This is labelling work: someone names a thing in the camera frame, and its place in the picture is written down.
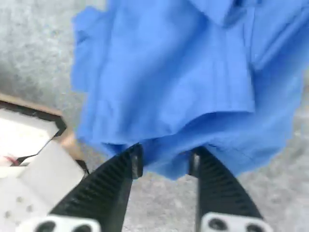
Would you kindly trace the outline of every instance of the blue cloth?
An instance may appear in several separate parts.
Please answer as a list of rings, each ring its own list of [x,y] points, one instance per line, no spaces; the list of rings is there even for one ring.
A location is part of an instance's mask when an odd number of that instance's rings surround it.
[[[234,174],[284,148],[309,61],[308,0],[110,0],[73,19],[77,137],[134,143],[171,179],[203,145]]]

